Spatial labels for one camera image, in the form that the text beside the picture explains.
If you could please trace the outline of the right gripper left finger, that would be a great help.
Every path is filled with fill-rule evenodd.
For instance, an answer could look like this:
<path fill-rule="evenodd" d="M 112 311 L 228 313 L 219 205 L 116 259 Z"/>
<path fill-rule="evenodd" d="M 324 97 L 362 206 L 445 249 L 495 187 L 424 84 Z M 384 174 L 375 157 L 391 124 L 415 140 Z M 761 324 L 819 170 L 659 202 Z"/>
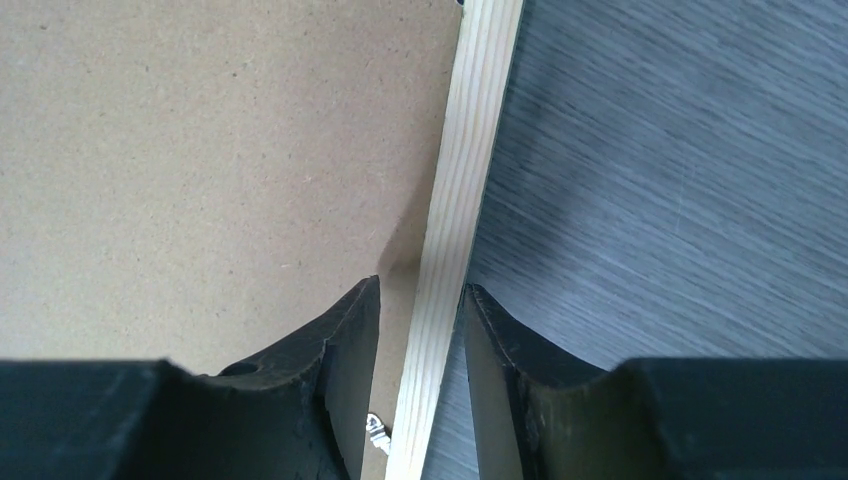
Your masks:
<path fill-rule="evenodd" d="M 5 479 L 357 479 L 380 282 L 219 374 L 166 360 L 1 364 Z"/>

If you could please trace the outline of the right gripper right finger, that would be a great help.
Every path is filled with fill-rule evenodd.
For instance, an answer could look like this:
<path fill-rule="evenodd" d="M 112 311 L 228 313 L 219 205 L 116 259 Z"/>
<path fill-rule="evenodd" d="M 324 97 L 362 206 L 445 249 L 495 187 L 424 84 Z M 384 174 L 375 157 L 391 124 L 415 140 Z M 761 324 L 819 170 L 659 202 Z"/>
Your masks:
<path fill-rule="evenodd" d="M 843 360 L 634 358 L 610 371 L 463 294 L 483 479 L 843 479 Z"/>

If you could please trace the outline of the brown backing board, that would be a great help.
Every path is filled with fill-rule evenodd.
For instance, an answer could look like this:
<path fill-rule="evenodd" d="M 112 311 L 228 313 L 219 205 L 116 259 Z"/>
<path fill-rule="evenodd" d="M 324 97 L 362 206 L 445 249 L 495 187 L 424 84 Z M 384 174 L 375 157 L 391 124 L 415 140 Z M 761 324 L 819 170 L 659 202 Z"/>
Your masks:
<path fill-rule="evenodd" d="M 455 1 L 5 1 L 1 356 L 215 375 L 381 284 L 391 423 Z"/>

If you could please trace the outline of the wooden picture frame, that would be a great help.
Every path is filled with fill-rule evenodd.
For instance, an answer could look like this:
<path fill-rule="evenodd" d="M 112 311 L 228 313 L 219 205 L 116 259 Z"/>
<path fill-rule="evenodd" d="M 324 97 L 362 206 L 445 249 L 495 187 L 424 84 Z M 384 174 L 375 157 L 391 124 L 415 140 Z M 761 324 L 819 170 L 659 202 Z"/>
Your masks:
<path fill-rule="evenodd" d="M 462 6 L 385 476 L 422 476 L 524 3 Z"/>

